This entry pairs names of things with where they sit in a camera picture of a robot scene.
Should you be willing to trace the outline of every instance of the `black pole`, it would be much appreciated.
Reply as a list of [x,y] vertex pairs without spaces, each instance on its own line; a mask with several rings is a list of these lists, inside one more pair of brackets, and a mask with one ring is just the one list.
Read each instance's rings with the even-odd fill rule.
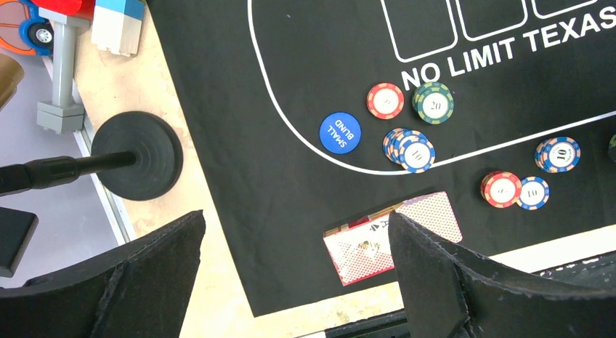
[[84,174],[119,169],[135,162],[137,157],[125,151],[87,158],[43,158],[26,164],[0,167],[0,196],[68,184]]
[[98,156],[89,156],[87,158],[76,159],[78,170],[81,174],[92,174],[110,169],[119,169],[120,167],[131,166],[137,161],[137,158],[130,151],[123,153],[113,153]]

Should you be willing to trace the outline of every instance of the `blue button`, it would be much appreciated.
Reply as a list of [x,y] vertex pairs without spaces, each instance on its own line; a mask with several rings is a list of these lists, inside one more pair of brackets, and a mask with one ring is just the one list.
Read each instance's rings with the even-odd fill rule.
[[348,154],[362,139],[359,121],[348,113],[333,113],[321,124],[321,144],[334,154]]

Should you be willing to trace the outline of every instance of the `chip stack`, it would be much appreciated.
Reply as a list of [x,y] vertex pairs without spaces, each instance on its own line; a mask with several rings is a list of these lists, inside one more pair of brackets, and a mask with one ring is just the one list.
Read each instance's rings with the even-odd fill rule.
[[410,173],[427,171],[434,160],[436,152],[428,138],[419,131],[410,129],[393,129],[383,139],[385,156]]
[[421,85],[411,99],[413,109],[428,124],[438,125],[453,114],[453,96],[449,87],[439,82]]
[[609,147],[607,148],[607,155],[613,161],[616,161],[616,134],[609,140]]
[[571,171],[580,161],[580,145],[569,137],[544,140],[535,151],[537,167],[547,173]]
[[513,173],[495,171],[484,177],[480,190],[490,205],[504,209],[519,200],[522,181]]

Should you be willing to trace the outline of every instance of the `green poker chip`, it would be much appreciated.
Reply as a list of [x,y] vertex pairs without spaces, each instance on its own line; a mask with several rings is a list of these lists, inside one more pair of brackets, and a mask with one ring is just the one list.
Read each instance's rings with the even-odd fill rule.
[[414,100],[414,108],[417,114],[428,124],[442,124],[453,114],[453,96],[449,88],[443,84],[432,83],[423,90],[418,89],[418,94],[414,97]]
[[607,155],[613,161],[616,161],[616,134],[609,140],[609,146],[607,147]]
[[420,85],[415,90],[415,92],[413,93],[413,96],[410,99],[411,104],[413,104],[413,108],[415,110],[417,110],[417,101],[419,99],[419,96],[421,96],[429,87],[441,87],[449,91],[449,87],[445,86],[444,84],[441,84],[440,82],[436,82],[436,81],[426,82],[425,84]]

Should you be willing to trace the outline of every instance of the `black poker mat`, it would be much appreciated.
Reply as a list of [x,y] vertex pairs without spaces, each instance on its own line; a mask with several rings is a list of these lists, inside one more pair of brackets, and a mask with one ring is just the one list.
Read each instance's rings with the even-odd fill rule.
[[[615,109],[616,0],[147,2],[254,315],[394,281],[388,272],[343,287],[323,232],[424,193],[446,190],[462,244],[486,255],[615,222],[616,164],[606,154],[614,118],[540,132]],[[426,64],[425,77],[437,65],[453,90],[449,121],[425,124],[410,103],[391,121],[369,114],[374,84],[395,83],[409,97],[408,79]],[[318,137],[336,111],[362,127],[344,156]],[[401,170],[381,149],[395,127],[422,131],[437,161],[523,140],[423,174],[387,175]],[[557,135],[576,139],[582,158],[571,172],[544,174],[532,156]],[[543,177],[550,201],[534,212],[492,208],[478,187],[496,169]]]

